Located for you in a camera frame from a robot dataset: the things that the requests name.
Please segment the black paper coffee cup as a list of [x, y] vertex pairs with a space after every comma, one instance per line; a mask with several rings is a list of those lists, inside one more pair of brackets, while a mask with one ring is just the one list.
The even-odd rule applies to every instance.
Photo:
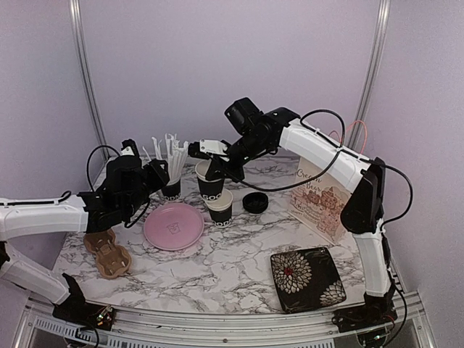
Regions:
[[210, 181], [206, 179], [206, 173], [209, 169], [210, 161], [202, 160], [195, 166], [195, 173], [198, 180], [199, 192], [201, 198], [206, 202], [218, 200], [222, 196], [224, 177]]

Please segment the black plastic cup lid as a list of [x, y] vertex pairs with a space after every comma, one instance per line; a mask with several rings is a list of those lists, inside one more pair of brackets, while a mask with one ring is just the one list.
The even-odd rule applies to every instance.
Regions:
[[268, 196], [262, 192], [252, 192], [242, 199], [243, 208], [252, 214], [261, 214], [268, 208]]

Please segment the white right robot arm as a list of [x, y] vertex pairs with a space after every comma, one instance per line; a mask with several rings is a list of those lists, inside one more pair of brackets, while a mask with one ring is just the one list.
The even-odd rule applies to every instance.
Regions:
[[207, 172], [208, 179], [214, 179], [220, 170], [242, 182], [246, 163], [282, 148], [320, 168], [321, 175], [328, 173], [350, 193], [340, 220], [354, 235], [365, 274], [365, 293], [373, 297], [360, 307], [359, 318], [367, 325], [377, 323], [388, 310], [381, 297], [392, 287], [384, 237], [388, 222], [383, 218], [382, 207], [385, 171], [389, 166], [379, 158], [369, 159], [342, 142], [329, 140], [285, 107], [263, 113], [253, 106], [235, 104], [225, 113], [241, 137], [234, 144], [205, 139], [199, 142], [199, 151], [213, 164]]

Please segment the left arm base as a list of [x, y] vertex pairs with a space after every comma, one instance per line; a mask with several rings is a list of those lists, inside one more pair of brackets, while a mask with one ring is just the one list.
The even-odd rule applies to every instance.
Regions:
[[54, 305], [53, 317], [74, 324], [83, 324], [89, 328], [110, 331], [115, 314], [112, 307], [87, 302], [77, 281], [66, 273], [62, 276], [68, 285], [68, 296], [63, 303]]

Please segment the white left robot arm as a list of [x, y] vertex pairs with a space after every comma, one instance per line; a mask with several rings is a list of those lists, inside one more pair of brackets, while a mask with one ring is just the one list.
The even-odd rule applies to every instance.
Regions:
[[106, 178], [95, 191], [65, 194], [57, 199], [1, 200], [1, 278], [47, 298], [75, 322], [91, 317], [91, 306], [76, 295], [74, 279], [39, 265], [7, 242], [43, 233], [99, 233], [131, 224], [138, 209], [170, 180], [167, 163], [153, 159], [144, 165], [135, 155], [107, 163]]

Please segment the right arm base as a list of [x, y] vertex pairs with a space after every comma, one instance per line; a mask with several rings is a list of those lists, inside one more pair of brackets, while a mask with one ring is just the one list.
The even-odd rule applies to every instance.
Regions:
[[396, 290], [392, 284], [383, 297], [364, 294], [362, 305], [335, 310], [332, 323], [340, 333], [393, 323], [398, 318], [393, 302]]

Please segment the black cup holding straws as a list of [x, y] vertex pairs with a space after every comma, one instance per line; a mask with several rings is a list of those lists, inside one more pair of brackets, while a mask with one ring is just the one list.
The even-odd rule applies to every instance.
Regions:
[[175, 201], [181, 195], [181, 178], [178, 177], [170, 181], [166, 186], [161, 189], [162, 195], [168, 201]]

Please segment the white wrapped straws bundle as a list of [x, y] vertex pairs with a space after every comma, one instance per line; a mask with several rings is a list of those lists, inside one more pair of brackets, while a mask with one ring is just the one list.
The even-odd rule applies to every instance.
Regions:
[[180, 141], [176, 133], [166, 133], [164, 140], [166, 157], [162, 156], [162, 139], [158, 140], [157, 138], [152, 137], [154, 157], [156, 160], [165, 160], [167, 162], [168, 174], [170, 177], [168, 184], [172, 185], [180, 180], [181, 172], [188, 156], [189, 142]]

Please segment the pink round plate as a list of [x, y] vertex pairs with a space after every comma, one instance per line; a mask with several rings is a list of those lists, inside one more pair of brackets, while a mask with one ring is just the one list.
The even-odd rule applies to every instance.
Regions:
[[153, 210], [144, 223], [144, 236], [164, 251], [180, 251], [195, 244], [203, 234], [204, 218], [189, 204], [169, 203]]

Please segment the brown cardboard cup carrier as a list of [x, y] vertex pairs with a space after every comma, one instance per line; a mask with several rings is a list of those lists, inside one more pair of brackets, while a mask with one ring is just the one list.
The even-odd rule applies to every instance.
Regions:
[[127, 249], [116, 243], [110, 228], [83, 237], [86, 249], [95, 256], [96, 267], [104, 279], [116, 279], [129, 271], [132, 259]]

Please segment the cream bear paper bag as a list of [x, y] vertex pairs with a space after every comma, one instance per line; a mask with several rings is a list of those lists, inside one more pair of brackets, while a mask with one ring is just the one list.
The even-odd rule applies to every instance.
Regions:
[[367, 170], [365, 156], [344, 147], [318, 129], [310, 130], [293, 120], [281, 137], [284, 149], [300, 156], [295, 182], [312, 180], [291, 190], [288, 211], [328, 243], [336, 245], [346, 229], [341, 211]]

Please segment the black floral square plate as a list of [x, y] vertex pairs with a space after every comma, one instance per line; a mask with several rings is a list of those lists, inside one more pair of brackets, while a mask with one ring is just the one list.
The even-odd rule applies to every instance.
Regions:
[[325, 247], [273, 254], [270, 264], [286, 314], [319, 310], [347, 299], [335, 262]]

